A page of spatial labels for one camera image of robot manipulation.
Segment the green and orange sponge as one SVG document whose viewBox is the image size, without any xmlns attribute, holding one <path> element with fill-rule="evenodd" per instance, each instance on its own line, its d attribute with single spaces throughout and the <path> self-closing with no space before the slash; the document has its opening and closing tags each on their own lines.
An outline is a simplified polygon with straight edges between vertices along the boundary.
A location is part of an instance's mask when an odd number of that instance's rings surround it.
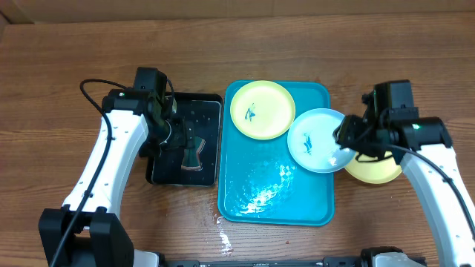
<svg viewBox="0 0 475 267">
<path fill-rule="evenodd" d="M 201 171 L 202 162 L 200 160 L 200 153 L 203 150 L 206 141 L 195 136 L 193 140 L 193 146 L 184 150 L 183 161 L 181 163 L 181 169 L 185 171 Z"/>
</svg>

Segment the light blue plate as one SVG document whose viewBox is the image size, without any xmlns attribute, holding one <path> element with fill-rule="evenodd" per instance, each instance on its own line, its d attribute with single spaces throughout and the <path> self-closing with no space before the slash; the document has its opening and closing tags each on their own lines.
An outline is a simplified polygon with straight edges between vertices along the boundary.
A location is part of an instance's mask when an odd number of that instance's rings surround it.
<svg viewBox="0 0 475 267">
<path fill-rule="evenodd" d="M 303 168 L 316 173 L 339 171 L 350 163 L 355 151 L 341 148 L 333 137 L 344 114 L 329 108 L 302 113 L 292 123 L 287 145 L 292 158 Z"/>
</svg>

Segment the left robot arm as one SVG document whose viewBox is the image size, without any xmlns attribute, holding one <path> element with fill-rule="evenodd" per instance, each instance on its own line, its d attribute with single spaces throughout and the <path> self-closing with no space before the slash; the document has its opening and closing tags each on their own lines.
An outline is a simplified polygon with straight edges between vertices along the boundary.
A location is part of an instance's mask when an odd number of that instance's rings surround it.
<svg viewBox="0 0 475 267">
<path fill-rule="evenodd" d="M 157 159 L 179 150 L 178 167 L 201 168 L 205 142 L 176 116 L 167 76 L 139 67 L 131 87 L 113 90 L 94 107 L 102 116 L 88 162 L 59 209 L 46 208 L 39 233 L 49 266 L 161 266 L 156 252 L 135 249 L 119 220 L 122 197 L 137 156 Z"/>
</svg>

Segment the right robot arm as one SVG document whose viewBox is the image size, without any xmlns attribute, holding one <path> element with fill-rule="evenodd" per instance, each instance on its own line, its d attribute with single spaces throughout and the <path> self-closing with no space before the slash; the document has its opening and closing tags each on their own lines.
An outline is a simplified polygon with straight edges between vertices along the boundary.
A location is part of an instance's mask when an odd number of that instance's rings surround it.
<svg viewBox="0 0 475 267">
<path fill-rule="evenodd" d="M 361 100 L 364 115 L 345 116 L 333 132 L 335 142 L 379 160 L 391 152 L 419 198 L 439 264 L 473 266 L 474 202 L 444 122 L 420 117 L 407 79 L 376 84 Z"/>
</svg>

